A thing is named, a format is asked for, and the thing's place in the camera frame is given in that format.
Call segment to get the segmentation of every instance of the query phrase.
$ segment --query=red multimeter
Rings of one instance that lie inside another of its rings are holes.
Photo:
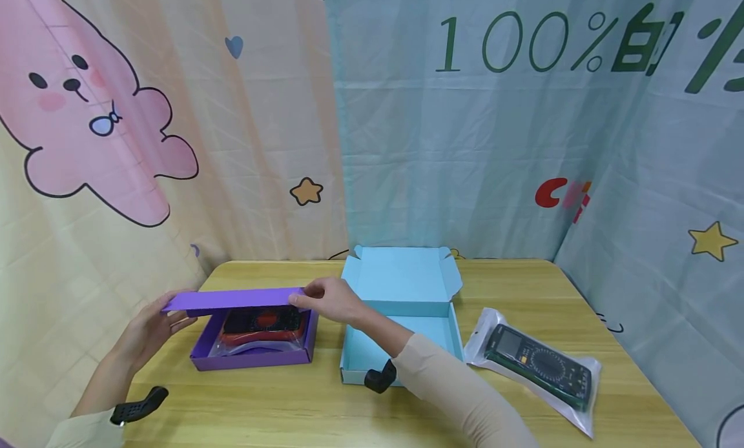
[[[302,339],[309,311],[294,306],[243,307],[231,310],[222,326],[220,340],[231,347],[251,341]]]

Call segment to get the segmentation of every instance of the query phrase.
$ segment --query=light blue curtain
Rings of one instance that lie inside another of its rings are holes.
[[[554,260],[704,446],[744,443],[744,0],[326,7],[349,243]]]

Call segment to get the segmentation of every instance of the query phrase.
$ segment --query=open cardboard box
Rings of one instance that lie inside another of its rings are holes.
[[[302,288],[268,288],[262,290],[227,290],[178,293],[163,311],[186,311],[189,317],[211,318],[191,351],[191,362],[200,371],[244,369],[268,365],[308,364],[313,360],[318,313],[310,311],[303,347],[294,351],[254,349],[234,356],[209,356],[222,324],[235,307],[281,306],[289,304],[289,295],[302,294]]]
[[[464,360],[455,307],[463,285],[450,249],[355,247],[342,278],[367,305],[417,334],[426,335]],[[363,385],[370,369],[382,370],[390,356],[351,326],[341,354],[342,383]],[[400,386],[396,380],[393,385]]]

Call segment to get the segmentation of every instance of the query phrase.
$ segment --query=purple box lid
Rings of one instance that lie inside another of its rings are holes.
[[[233,307],[288,305],[289,295],[293,293],[302,295],[302,288],[182,292],[163,311],[186,311],[189,317],[209,316],[215,310]]]

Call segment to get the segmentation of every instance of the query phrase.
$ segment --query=human arm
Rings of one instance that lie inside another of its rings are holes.
[[[473,369],[364,305],[342,279],[318,278],[304,292],[289,302],[364,332],[391,356],[401,383],[459,425],[476,448],[537,447],[516,410]]]
[[[161,296],[129,322],[98,364],[70,418],[57,426],[48,448],[122,446],[122,428],[109,422],[114,406],[127,401],[135,374],[162,345],[196,321],[182,311],[171,315],[161,312],[175,295],[170,292]]]

